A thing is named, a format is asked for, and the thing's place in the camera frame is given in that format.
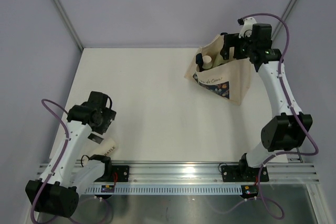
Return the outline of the pale bottle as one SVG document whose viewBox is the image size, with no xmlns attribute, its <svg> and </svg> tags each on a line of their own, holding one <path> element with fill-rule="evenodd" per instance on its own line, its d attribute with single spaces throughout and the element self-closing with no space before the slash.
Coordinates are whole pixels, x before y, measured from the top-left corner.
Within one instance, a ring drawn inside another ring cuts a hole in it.
<svg viewBox="0 0 336 224">
<path fill-rule="evenodd" d="M 225 60 L 223 56 L 221 55 L 221 53 L 219 52 L 217 56 L 215 57 L 215 60 L 213 61 L 213 68 L 216 68 L 226 63 L 228 63 L 228 60 Z"/>
</svg>

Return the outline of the beige canvas tote bag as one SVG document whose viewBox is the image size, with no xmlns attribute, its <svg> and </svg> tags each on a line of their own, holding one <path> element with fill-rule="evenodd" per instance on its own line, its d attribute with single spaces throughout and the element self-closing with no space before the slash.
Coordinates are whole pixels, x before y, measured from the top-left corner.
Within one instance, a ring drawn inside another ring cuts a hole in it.
<svg viewBox="0 0 336 224">
<path fill-rule="evenodd" d="M 208 45 L 200 47 L 184 77 L 236 105 L 241 105 L 251 82 L 252 66 L 248 59 L 234 59 L 234 49 L 231 48 L 228 63 L 209 70 L 202 69 L 202 56 L 209 55 L 214 61 L 223 44 L 224 36 L 218 34 Z"/>
</svg>

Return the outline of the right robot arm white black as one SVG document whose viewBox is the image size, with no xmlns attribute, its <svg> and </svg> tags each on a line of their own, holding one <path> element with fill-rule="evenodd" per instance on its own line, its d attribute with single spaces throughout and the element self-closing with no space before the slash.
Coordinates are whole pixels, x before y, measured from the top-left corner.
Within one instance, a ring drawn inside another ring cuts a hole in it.
<svg viewBox="0 0 336 224">
<path fill-rule="evenodd" d="M 260 143 L 243 154 L 238 164 L 223 165 L 221 175 L 224 182 L 267 182 L 266 163 L 300 147 L 313 120 L 302 112 L 293 97 L 282 53 L 272 48 L 271 25 L 257 23 L 253 18 L 240 20 L 239 24 L 239 33 L 225 34 L 221 55 L 227 58 L 233 49 L 234 59 L 249 59 L 266 88 L 272 118 L 261 130 Z"/>
</svg>

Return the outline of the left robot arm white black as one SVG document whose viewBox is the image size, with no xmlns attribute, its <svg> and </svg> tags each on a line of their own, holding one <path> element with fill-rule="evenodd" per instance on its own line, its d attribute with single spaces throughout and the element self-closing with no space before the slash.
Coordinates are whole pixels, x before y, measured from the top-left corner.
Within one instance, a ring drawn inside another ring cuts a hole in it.
<svg viewBox="0 0 336 224">
<path fill-rule="evenodd" d="M 31 203 L 30 219 L 37 223 L 35 213 L 70 218 L 79 204 L 79 198 L 95 181 L 112 180 L 118 176 L 113 171 L 111 159 L 105 155 L 89 156 L 87 164 L 73 175 L 77 157 L 92 133 L 104 134 L 115 119 L 112 99 L 102 92 L 90 92 L 87 101 L 74 105 L 66 122 L 60 121 L 65 135 L 47 168 L 36 180 L 29 180 L 25 192 Z"/>
</svg>

